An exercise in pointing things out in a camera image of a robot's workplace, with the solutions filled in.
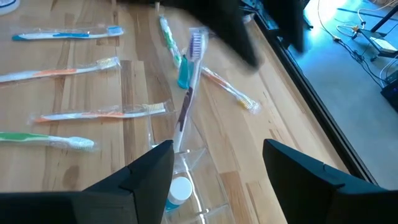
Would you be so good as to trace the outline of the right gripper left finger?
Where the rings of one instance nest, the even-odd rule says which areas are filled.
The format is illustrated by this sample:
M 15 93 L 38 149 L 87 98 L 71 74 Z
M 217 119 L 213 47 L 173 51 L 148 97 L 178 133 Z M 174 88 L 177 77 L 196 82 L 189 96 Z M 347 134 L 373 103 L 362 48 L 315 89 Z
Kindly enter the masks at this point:
M 1 194 L 1 223 L 133 223 L 162 221 L 174 168 L 166 140 L 80 192 Z

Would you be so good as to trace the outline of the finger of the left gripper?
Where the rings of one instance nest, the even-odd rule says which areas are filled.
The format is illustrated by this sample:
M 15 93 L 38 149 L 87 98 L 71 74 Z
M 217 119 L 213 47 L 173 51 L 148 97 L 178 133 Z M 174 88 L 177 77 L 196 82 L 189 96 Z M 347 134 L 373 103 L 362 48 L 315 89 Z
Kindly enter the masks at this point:
M 264 0 L 264 9 L 276 23 L 279 36 L 297 52 L 305 50 L 304 5 L 301 0 Z
M 252 68 L 259 66 L 238 1 L 189 0 L 186 2 L 186 10 L 210 28 L 248 66 Z

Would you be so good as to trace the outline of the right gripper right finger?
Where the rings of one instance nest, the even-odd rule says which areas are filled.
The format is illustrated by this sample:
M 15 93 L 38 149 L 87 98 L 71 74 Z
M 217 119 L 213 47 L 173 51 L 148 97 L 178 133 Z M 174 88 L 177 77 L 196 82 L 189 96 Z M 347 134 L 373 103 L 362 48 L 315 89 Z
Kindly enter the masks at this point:
M 397 191 L 265 139 L 268 178 L 288 223 L 397 223 Z

